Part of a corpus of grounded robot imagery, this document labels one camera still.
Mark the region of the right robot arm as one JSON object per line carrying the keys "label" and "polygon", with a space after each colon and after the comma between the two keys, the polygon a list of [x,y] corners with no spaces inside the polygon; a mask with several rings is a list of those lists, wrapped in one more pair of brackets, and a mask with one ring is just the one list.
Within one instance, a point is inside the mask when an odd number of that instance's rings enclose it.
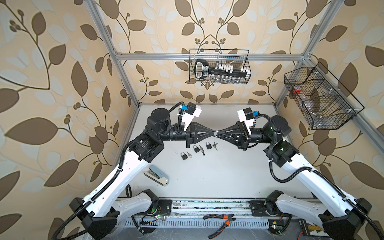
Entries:
{"label": "right robot arm", "polygon": [[368,223],[382,240],[383,232],[368,216],[371,204],[364,198],[356,199],[346,193],[311,165],[298,149],[285,140],[290,132],[285,118],[260,114],[252,120],[238,121],[218,131],[217,138],[244,151],[251,143],[268,144],[264,152],[269,159],[273,179],[278,183],[297,179],[320,201],[315,204],[282,191],[273,191],[266,198],[271,215],[285,213],[297,216],[324,229],[334,240],[353,240],[364,223]]}

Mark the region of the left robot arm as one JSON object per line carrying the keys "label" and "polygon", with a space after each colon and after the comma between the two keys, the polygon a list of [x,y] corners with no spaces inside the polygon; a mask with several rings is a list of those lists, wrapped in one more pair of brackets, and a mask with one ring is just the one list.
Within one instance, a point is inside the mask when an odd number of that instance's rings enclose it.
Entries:
{"label": "left robot arm", "polygon": [[95,240],[106,237],[129,215],[146,212],[157,197],[146,190],[137,197],[118,201],[117,198],[132,179],[164,149],[164,141],[186,141],[186,146],[198,143],[213,135],[208,129],[206,135],[199,135],[203,126],[193,119],[199,117],[202,108],[194,103],[177,103],[171,109],[157,108],[147,119],[144,131],[123,147],[118,165],[102,183],[84,198],[75,198],[70,207],[73,214],[53,233],[52,239],[58,240],[59,234],[75,218],[82,222],[83,231],[67,237],[75,239],[89,234]]}

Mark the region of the black white tool in basket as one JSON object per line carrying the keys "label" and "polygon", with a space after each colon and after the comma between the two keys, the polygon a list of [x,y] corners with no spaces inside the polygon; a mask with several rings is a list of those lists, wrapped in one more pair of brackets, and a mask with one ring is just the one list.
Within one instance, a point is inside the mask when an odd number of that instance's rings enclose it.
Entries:
{"label": "black white tool in basket", "polygon": [[251,70],[248,67],[241,67],[238,70],[232,65],[219,63],[211,67],[206,60],[196,60],[192,73],[197,79],[213,79],[214,77],[247,79],[251,76]]}

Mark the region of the red cap item in basket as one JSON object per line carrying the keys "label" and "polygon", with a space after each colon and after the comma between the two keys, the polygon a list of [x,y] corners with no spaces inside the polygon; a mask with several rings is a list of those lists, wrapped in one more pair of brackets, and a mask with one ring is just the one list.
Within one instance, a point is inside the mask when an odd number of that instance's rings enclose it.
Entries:
{"label": "red cap item in basket", "polygon": [[294,95],[300,95],[301,91],[302,91],[302,87],[301,86],[294,85],[293,88],[292,88],[292,93]]}

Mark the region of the black power board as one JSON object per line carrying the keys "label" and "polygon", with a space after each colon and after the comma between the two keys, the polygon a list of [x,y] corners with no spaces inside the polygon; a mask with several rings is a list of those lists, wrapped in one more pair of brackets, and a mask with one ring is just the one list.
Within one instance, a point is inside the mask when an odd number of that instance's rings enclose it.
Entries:
{"label": "black power board", "polygon": [[299,219],[299,224],[302,228],[304,236],[306,237],[321,237],[321,238],[330,237],[323,228],[313,223],[307,222],[304,219]]}

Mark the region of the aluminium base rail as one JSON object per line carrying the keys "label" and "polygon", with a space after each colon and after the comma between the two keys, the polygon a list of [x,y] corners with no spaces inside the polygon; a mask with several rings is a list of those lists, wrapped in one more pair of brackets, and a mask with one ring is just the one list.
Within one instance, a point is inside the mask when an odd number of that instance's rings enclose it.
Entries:
{"label": "aluminium base rail", "polygon": [[225,220],[203,217],[210,214],[233,214],[236,219],[232,229],[268,229],[283,226],[289,215],[269,215],[265,199],[229,198],[160,198],[157,208],[149,209],[151,215],[135,215],[136,223],[149,229],[217,229]]}

